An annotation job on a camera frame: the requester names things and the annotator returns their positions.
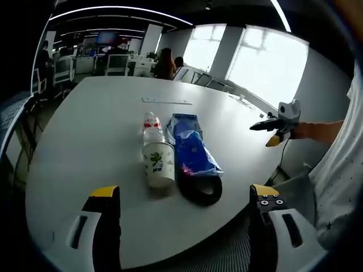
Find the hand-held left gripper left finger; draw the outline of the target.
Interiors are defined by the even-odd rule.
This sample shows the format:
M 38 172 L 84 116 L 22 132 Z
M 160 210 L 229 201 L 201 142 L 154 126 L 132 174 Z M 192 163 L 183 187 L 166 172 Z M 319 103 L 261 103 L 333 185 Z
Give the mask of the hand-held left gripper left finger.
M 56 271 L 120 271 L 120 214 L 118 186 L 93 191 L 53 232 L 43 255 Z

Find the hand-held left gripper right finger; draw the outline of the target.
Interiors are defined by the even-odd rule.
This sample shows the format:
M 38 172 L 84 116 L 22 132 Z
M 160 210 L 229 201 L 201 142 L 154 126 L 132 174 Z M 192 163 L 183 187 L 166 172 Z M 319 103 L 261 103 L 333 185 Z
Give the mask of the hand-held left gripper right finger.
M 249 271 L 305 271 L 320 258 L 315 228 L 272 187 L 250 186 Z

